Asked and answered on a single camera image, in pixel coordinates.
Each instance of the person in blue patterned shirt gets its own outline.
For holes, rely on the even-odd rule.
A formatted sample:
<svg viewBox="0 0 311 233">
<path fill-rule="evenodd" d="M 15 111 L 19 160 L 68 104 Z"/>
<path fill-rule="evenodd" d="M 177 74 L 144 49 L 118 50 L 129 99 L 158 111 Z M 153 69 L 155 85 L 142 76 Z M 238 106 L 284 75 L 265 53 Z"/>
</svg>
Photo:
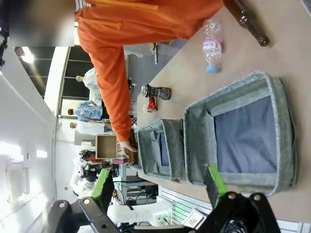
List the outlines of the person in blue patterned shirt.
<svg viewBox="0 0 311 233">
<path fill-rule="evenodd" d="M 79 121 L 90 123 L 103 123 L 103 108 L 88 100 L 78 104 L 76 110 L 68 109 L 68 115 L 76 114 Z"/>
</svg>

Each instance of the red soda can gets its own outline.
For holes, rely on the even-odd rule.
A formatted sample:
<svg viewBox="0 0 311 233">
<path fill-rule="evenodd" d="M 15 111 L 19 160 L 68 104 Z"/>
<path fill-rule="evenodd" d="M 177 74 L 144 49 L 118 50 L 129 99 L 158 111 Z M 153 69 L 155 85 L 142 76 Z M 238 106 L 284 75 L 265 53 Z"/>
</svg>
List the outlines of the red soda can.
<svg viewBox="0 0 311 233">
<path fill-rule="evenodd" d="M 147 112 L 148 113 L 157 112 L 156 101 L 154 97 L 149 97 L 149 104 L 148 104 Z"/>
</svg>

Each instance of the brown glass bottle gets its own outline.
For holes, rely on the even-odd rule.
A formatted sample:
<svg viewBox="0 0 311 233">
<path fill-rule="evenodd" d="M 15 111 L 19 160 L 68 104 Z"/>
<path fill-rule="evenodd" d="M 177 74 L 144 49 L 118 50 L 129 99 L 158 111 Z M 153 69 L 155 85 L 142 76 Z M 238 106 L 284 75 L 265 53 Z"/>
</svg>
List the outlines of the brown glass bottle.
<svg viewBox="0 0 311 233">
<path fill-rule="evenodd" d="M 270 44 L 268 36 L 264 33 L 255 15 L 247 9 L 240 0 L 224 0 L 225 7 L 230 11 L 237 22 L 246 28 L 261 46 Z"/>
</svg>

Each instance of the blue floral shirt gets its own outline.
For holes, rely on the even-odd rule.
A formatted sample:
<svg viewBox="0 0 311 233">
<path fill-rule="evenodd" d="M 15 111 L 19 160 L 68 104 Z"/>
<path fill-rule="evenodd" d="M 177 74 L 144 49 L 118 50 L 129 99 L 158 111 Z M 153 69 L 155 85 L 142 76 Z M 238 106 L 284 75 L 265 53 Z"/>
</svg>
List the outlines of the blue floral shirt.
<svg viewBox="0 0 311 233">
<path fill-rule="evenodd" d="M 90 101 L 79 103 L 76 115 L 79 121 L 89 122 L 89 120 L 99 120 L 102 117 L 103 108 L 101 106 L 94 106 Z"/>
</svg>

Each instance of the orange sleeve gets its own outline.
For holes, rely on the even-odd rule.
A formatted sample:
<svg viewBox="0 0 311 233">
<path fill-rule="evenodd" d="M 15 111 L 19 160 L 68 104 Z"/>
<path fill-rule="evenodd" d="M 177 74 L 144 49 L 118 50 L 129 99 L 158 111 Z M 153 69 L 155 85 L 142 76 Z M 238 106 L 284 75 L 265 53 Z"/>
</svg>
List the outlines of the orange sleeve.
<svg viewBox="0 0 311 233">
<path fill-rule="evenodd" d="M 132 123 L 129 116 L 130 93 L 123 47 L 99 46 L 99 41 L 83 43 L 81 38 L 80 44 L 89 54 L 97 72 L 97 84 L 110 117 L 112 130 L 119 141 L 127 141 Z"/>
</svg>

